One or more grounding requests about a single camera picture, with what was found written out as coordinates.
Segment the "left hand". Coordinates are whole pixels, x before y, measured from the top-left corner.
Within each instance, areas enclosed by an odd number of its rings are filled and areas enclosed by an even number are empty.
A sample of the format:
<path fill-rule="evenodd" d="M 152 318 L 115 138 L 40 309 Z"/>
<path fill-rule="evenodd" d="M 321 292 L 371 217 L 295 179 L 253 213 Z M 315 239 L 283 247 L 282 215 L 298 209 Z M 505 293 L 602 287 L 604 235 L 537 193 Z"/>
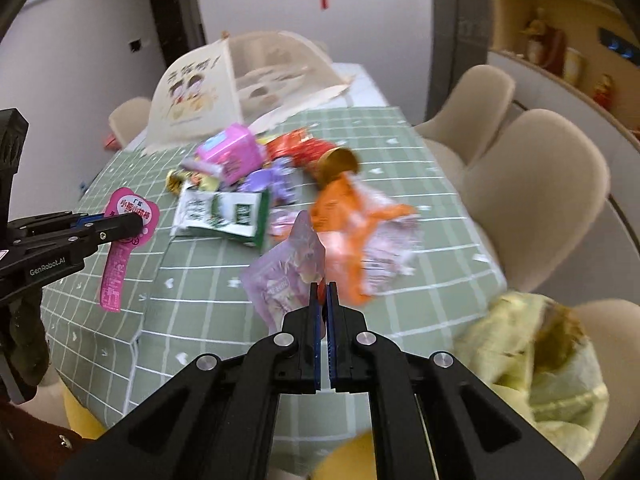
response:
<path fill-rule="evenodd" d="M 14 347 L 10 361 L 22 381 L 37 387 L 49 367 L 49 347 L 41 321 L 42 291 L 10 304 L 9 333 Z"/>

